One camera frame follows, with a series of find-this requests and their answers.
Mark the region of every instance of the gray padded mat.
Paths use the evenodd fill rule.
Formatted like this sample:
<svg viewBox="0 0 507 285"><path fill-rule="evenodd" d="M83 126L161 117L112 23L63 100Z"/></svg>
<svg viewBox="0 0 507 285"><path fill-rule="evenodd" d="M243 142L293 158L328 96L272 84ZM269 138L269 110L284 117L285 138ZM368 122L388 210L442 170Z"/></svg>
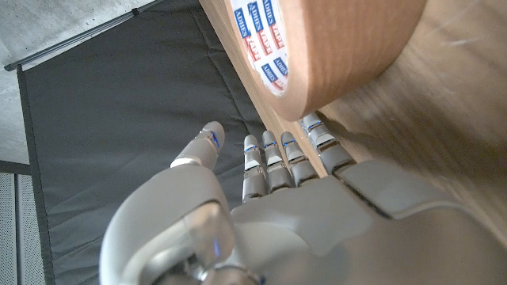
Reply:
<svg viewBox="0 0 507 285"><path fill-rule="evenodd" d="M225 128L215 173L240 204L242 142L264 126L196 1L165 1L19 77L48 283L98 283L115 210L208 121Z"/></svg>

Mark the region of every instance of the wooden board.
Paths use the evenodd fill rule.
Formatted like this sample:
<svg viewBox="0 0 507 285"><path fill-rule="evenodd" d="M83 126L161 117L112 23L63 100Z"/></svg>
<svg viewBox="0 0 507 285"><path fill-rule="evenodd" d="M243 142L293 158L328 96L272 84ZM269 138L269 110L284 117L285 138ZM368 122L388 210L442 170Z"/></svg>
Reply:
<svg viewBox="0 0 507 285"><path fill-rule="evenodd" d="M224 42L222 1L201 0ZM247 63L226 51L245 79ZM319 171L297 123L279 118L243 80L265 126L291 131ZM320 110L359 162L393 162L452 194L507 245L507 5L429 0L397 61L370 84Z"/></svg>

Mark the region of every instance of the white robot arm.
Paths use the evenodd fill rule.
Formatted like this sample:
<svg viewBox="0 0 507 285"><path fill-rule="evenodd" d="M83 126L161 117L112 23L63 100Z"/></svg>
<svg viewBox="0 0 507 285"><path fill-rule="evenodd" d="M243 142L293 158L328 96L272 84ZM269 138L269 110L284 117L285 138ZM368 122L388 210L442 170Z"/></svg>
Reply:
<svg viewBox="0 0 507 285"><path fill-rule="evenodd" d="M473 213L381 161L356 163L310 114L300 121L329 176L292 134L245 138L243 205L212 172L224 131L204 126L113 216L104 285L499 284L507 251ZM282 147L287 161L280 152Z"/></svg>

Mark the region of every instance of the blue marking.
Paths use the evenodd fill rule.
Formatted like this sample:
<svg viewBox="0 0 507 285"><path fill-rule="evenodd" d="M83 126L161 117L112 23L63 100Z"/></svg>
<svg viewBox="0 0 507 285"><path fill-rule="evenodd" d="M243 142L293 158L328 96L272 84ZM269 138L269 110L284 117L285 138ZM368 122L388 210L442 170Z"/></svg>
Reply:
<svg viewBox="0 0 507 285"><path fill-rule="evenodd" d="M271 4L271 0L262 1L264 5L264 11L266 13L266 19L268 20L268 25L276 24L275 15L273 14L273 5Z"/></svg>
<svg viewBox="0 0 507 285"><path fill-rule="evenodd" d="M322 121L318 121L317 123L312 124L311 126L308 127L308 130L311 130L311 128L318 126L319 124L322 124Z"/></svg>
<svg viewBox="0 0 507 285"><path fill-rule="evenodd" d="M268 146L272 146L272 145L275 145L276 146L276 142L271 142L270 144L267 144L264 146L264 148L268 147Z"/></svg>
<svg viewBox="0 0 507 285"><path fill-rule="evenodd" d="M246 27L245 15L243 14L243 9L239 8L235 10L234 16L236 17L236 23L238 24L239 33L241 33L241 38L246 38L251 36L250 30Z"/></svg>
<svg viewBox="0 0 507 285"><path fill-rule="evenodd" d="M266 77L270 82L278 80L278 77L275 75L268 63L262 66L262 71L264 71L264 74L266 74Z"/></svg>
<svg viewBox="0 0 507 285"><path fill-rule="evenodd" d="M215 135L215 133L214 133L214 132L212 132L212 135L213 135L213 141L215 142L216 147L220 148L220 146L219 146L219 140L218 140L218 139L216 139L216 135Z"/></svg>
<svg viewBox="0 0 507 285"><path fill-rule="evenodd" d="M248 4L248 10L250 12L250 16L252 16L253 24L255 25L255 31L260 32L264 29L262 26L261 15L259 13L259 6L256 2L252 2Z"/></svg>
<svg viewBox="0 0 507 285"><path fill-rule="evenodd" d="M278 70L282 73L282 75L287 76L288 74L287 66L285 65L282 58L276 58L275 60L273 60L273 62L275 63L276 67L278 67Z"/></svg>
<svg viewBox="0 0 507 285"><path fill-rule="evenodd" d="M284 143L284 146L287 146L289 143L295 143L295 139L293 139L293 140L292 140L292 141L290 141L290 142L286 142L286 143Z"/></svg>
<svg viewBox="0 0 507 285"><path fill-rule="evenodd" d="M247 149L245 150L245 152L248 152L248 150L253 150L253 149L256 149L256 148L257 148L256 146L251 146L251 147L247 148Z"/></svg>
<svg viewBox="0 0 507 285"><path fill-rule="evenodd" d="M219 241L216 238L213 240L213 245L215 246L215 255L216 255L216 257L220 257Z"/></svg>

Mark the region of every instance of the tape roll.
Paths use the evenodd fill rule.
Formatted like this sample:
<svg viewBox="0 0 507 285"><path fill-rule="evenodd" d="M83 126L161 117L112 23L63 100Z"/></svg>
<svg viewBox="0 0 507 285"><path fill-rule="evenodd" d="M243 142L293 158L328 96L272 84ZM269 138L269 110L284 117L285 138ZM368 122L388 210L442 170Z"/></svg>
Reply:
<svg viewBox="0 0 507 285"><path fill-rule="evenodd" d="M227 15L210 15L211 9L207 14L233 26L234 35L221 40L226 51L240 51L249 63L251 74L238 70L243 84L253 83L255 93L286 120L380 75L405 47L425 6L425 0L201 3L205 9L226 7Z"/></svg>

